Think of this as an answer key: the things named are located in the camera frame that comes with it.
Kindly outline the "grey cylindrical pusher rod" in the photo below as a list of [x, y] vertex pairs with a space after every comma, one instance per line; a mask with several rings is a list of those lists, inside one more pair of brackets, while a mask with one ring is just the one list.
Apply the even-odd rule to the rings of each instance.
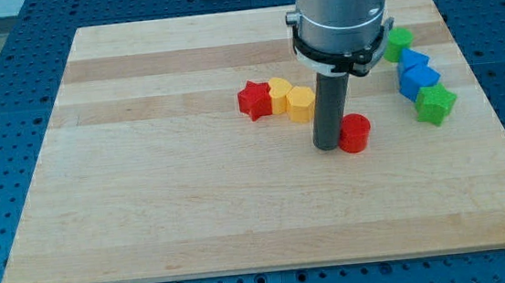
[[334, 78], [318, 73], [316, 76], [312, 139], [316, 148], [331, 151], [340, 140], [349, 75]]

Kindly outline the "black clamp ring mount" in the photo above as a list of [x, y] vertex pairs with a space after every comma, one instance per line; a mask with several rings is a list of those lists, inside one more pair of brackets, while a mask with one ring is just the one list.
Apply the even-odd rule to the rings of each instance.
[[344, 74], [352, 74], [358, 78], [365, 77], [384, 56], [394, 23], [394, 19], [390, 16], [380, 26], [377, 37], [371, 44], [357, 51], [342, 54], [324, 53], [312, 48], [300, 38], [298, 27], [294, 25], [293, 52], [302, 65], [325, 77], [338, 78]]

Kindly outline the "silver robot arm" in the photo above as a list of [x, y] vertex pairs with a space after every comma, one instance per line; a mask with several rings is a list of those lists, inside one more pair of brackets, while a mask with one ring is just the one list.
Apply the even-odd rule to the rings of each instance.
[[315, 72], [313, 144], [338, 146], [351, 75], [365, 77], [385, 54], [394, 20], [386, 0], [295, 0], [286, 14], [297, 60]]

